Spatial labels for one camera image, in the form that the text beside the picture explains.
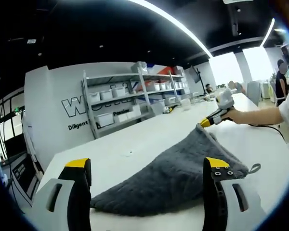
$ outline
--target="desk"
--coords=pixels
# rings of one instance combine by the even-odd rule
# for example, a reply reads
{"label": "desk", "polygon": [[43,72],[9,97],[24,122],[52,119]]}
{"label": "desk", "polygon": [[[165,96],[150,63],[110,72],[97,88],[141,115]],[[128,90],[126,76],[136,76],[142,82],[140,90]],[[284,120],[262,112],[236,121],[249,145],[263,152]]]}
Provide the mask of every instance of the desk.
{"label": "desk", "polygon": [[[238,110],[257,110],[242,93],[233,95]],[[189,111],[176,108],[172,113],[154,118],[75,147],[54,156],[39,189],[51,178],[57,178],[64,165],[88,157],[92,165],[92,197],[122,182],[149,164],[157,155],[181,141],[197,122],[217,109],[216,102],[201,102]],[[280,200],[289,183],[289,150],[279,133],[270,128],[255,128],[225,121],[207,131],[221,145],[235,154],[249,168],[260,163],[262,168],[248,175],[261,198],[265,212],[270,212]],[[95,231],[198,231],[204,222],[203,204],[176,213],[152,217],[121,217],[90,212]]]}

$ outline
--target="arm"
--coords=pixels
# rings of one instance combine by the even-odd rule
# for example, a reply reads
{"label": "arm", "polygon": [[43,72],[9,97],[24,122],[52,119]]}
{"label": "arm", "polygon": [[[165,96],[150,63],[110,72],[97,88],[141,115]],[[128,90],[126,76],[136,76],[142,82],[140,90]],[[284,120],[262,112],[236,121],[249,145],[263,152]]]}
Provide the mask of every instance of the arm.
{"label": "arm", "polygon": [[284,97],[286,98],[287,97],[286,83],[283,79],[280,79],[279,82],[280,82],[280,86],[283,90]]}
{"label": "arm", "polygon": [[272,107],[252,112],[241,112],[236,109],[231,110],[222,119],[230,118],[236,124],[271,125],[282,123],[283,117],[278,107]]}

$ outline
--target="chair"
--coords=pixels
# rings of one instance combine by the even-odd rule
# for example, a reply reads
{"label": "chair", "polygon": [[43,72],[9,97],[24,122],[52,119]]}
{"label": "chair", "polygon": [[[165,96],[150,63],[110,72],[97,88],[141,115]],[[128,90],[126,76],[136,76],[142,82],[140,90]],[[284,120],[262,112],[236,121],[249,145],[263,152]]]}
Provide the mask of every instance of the chair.
{"label": "chair", "polygon": [[257,81],[252,81],[247,84],[246,96],[256,105],[259,104],[259,99],[261,97],[260,83]]}
{"label": "chair", "polygon": [[277,102],[278,102],[278,100],[284,100],[285,97],[277,98],[277,96],[276,96],[275,82],[274,82],[274,81],[270,81],[270,84],[271,84],[271,87],[272,87],[272,89],[273,89],[273,94],[274,94],[274,98],[275,98],[275,107],[277,107]]}

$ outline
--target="person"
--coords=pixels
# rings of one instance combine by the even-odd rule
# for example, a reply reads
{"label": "person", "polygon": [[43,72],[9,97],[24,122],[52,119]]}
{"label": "person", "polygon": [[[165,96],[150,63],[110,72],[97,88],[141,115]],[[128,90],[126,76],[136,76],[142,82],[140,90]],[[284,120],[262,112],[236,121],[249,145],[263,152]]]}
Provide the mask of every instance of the person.
{"label": "person", "polygon": [[281,103],[285,101],[288,93],[287,80],[285,77],[285,74],[288,71],[288,67],[287,64],[282,59],[277,61],[277,66],[279,71],[276,75],[275,89],[276,89],[276,97],[283,98],[277,100],[277,105],[280,106]]}
{"label": "person", "polygon": [[227,118],[232,119],[237,124],[273,125],[285,121],[289,126],[289,94],[279,107],[250,112],[233,109],[222,116],[222,119]]}
{"label": "person", "polygon": [[206,84],[206,91],[207,91],[208,94],[214,92],[214,91],[213,91],[213,88],[210,86],[210,83],[207,83],[207,84]]}
{"label": "person", "polygon": [[243,93],[244,95],[246,95],[245,89],[242,86],[242,84],[240,83],[235,83],[234,81],[230,81],[228,83],[228,86],[230,89],[236,89],[236,93]]}

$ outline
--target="shelving unit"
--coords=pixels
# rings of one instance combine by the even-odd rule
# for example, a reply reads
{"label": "shelving unit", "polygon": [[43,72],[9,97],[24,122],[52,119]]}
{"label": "shelving unit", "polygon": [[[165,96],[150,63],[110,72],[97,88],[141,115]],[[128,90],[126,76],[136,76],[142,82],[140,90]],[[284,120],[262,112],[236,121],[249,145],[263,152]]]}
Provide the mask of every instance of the shelving unit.
{"label": "shelving unit", "polygon": [[[138,74],[137,73],[127,73],[127,74],[114,74],[114,75],[99,76],[99,77],[87,77],[86,73],[84,71],[83,80],[81,81],[81,88],[82,88],[82,94],[83,94],[86,108],[87,108],[87,116],[89,119],[89,124],[90,124],[90,127],[91,127],[91,130],[92,130],[94,137],[97,139],[97,138],[103,136],[103,133],[105,131],[109,131],[111,129],[117,128],[123,124],[127,124],[127,123],[130,123],[132,121],[136,121],[136,120],[142,121],[143,119],[146,119],[147,117],[153,116],[154,114],[153,114],[153,111],[152,111],[151,106],[150,106],[151,103],[149,100],[149,95],[174,92],[174,95],[175,95],[177,101],[179,101],[177,90],[181,90],[182,88],[176,89],[175,84],[174,84],[174,80],[181,81],[182,78],[183,78],[183,76],[172,75],[170,72],[168,75],[143,74],[141,72],[140,68],[138,68]],[[148,80],[152,80],[152,81],[170,80],[170,82],[172,84],[172,89],[171,90],[159,90],[159,91],[149,91],[148,92],[148,91],[146,91],[146,86],[145,86],[145,81],[148,81]],[[112,98],[109,100],[101,100],[101,101],[94,102],[94,103],[91,103],[90,101],[88,101],[88,99],[90,98],[90,93],[88,91],[89,87],[104,85],[104,84],[126,82],[128,85],[129,92],[132,92],[132,86],[131,86],[132,81],[140,81],[142,88],[143,88],[143,92],[139,92],[136,94],[128,94],[128,95],[125,95],[122,97],[116,97],[116,98]],[[97,128],[95,117],[94,117],[94,111],[92,110],[93,107],[98,106],[98,105],[107,104],[110,102],[117,102],[117,101],[121,101],[121,100],[125,100],[125,99],[133,99],[133,103],[137,104],[135,99],[138,97],[144,97],[145,98],[146,106],[147,106],[147,110],[148,110],[147,113],[144,113],[140,116],[125,120],[121,123],[114,123],[114,124],[111,124],[111,125],[108,125],[108,126],[105,126],[102,128]]]}

